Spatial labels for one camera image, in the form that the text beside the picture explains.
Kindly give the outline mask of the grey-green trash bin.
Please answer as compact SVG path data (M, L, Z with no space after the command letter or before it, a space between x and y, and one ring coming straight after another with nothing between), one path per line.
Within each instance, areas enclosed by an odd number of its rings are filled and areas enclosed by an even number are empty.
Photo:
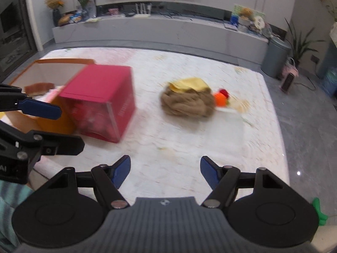
M261 70L272 78L277 78L291 51L291 45L277 37L270 39Z

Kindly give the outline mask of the grey tv console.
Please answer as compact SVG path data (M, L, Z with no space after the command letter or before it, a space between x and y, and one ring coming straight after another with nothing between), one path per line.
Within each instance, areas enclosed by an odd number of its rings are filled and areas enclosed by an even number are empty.
M264 37L225 28L199 18L153 14L149 17L104 16L52 29L56 43L90 40L135 41L197 48L262 63L268 47Z

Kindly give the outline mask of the green plastic object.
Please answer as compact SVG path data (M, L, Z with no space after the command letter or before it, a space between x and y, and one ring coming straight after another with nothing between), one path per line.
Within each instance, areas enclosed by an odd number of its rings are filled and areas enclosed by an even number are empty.
M315 209L317 215L318 215L318 218L319 218L319 226L325 226L327 221L328 221L328 215L324 214L322 211L321 211L321 206L320 206L320 199L315 197L313 200L312 200L312 206L313 208Z

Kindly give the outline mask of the blue water jug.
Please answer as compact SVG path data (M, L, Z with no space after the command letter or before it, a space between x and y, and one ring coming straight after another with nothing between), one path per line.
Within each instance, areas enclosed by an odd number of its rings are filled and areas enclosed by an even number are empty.
M329 97L333 97L335 95L336 88L337 88L337 70L336 67L330 67L322 80L322 90Z

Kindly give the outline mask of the teddy bear toy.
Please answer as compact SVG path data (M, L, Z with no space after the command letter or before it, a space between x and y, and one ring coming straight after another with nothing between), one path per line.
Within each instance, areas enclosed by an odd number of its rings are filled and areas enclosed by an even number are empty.
M250 19L252 20L254 18L254 12L252 9L248 7L243 7L239 10L238 13L239 17L245 18L245 19Z

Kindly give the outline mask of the pink white knitted item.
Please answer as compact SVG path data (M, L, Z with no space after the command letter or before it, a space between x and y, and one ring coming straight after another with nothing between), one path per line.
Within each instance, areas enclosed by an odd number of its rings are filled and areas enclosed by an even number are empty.
M47 93L43 95L34 96L33 98L37 101L51 103L52 100L58 96L62 91L64 86L56 86L54 89L50 89Z

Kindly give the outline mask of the yellow cloth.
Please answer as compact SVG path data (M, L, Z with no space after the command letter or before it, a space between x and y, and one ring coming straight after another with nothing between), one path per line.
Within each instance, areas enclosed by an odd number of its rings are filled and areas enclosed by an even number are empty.
M208 84L197 77L185 78L169 82L169 89L175 93L186 93L190 90L203 92L209 90Z

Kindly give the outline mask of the orange white cardboard box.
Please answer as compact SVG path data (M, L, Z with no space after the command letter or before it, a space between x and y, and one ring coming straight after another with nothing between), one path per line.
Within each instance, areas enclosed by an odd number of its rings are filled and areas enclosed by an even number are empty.
M21 111L9 111L3 121L26 133L39 130L60 134L72 134L76 127L67 114L62 100L58 96L64 86L83 68L94 64L93 59L40 59L33 62L11 85L28 90L28 95L37 101L57 105L62 116L57 120L40 118L23 114Z

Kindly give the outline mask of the white patterned tablecloth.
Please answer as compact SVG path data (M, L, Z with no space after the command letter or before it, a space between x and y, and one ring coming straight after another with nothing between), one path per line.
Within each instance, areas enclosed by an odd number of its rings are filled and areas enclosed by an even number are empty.
M100 65L132 68L136 111L119 143L85 137L78 156L48 156L30 175L39 188L64 167L88 171L131 158L131 171L121 186L124 197L194 196L201 202L210 187L199 169L202 156L243 172L265 167L282 181L289 168L279 121L262 74L206 58L174 52L129 48L65 48L47 53L48 59L90 58ZM167 115L160 95L174 80L199 77L213 90L226 89L230 105L209 118Z

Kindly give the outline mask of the pink small heater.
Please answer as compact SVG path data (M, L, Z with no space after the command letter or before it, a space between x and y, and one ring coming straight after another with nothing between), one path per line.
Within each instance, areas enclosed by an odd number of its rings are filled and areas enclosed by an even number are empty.
M294 81L299 76L299 72L295 66L295 61L293 58L287 58L286 63L282 68L281 75L282 82L280 85L280 90L287 94L290 91L291 86L294 84Z

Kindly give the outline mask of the brown owl-shaped sponge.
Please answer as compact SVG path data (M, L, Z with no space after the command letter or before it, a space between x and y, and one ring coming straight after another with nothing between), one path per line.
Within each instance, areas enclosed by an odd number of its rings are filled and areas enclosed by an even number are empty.
M34 83L24 87L24 92L29 97L40 96L48 93L50 90L55 89L55 84L47 82Z

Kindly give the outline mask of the green potted plant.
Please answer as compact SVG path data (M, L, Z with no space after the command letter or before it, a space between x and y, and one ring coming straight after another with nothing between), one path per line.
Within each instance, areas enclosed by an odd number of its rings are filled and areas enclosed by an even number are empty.
M295 25L292 21L287 21L285 19L288 27L288 31L285 36L285 42L290 45L291 58L295 62L295 67L299 67L300 61L304 54L307 52L318 52L316 48L312 45L316 43L325 42L324 39L311 39L311 35L315 28L312 27L307 33L303 34L302 31L297 32Z

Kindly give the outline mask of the dried yellow flower vase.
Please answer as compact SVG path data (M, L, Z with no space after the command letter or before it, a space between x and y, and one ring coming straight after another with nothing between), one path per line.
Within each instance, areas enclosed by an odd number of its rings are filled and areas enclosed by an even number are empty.
M58 26L59 20L62 18L60 7L64 6L63 0L45 0L46 6L52 11L52 20L55 27Z

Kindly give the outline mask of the green picture card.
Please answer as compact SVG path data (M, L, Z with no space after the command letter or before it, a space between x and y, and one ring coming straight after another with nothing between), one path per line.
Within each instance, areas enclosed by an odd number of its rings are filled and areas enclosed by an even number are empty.
M243 33L251 31L260 34L266 27L265 14L249 7L235 4L231 13L230 24Z

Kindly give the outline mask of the red transparent storage box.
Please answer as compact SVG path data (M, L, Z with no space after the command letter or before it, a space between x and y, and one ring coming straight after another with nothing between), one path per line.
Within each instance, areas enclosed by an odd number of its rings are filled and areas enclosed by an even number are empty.
M88 65L59 97L79 133L118 143L136 109L132 68Z

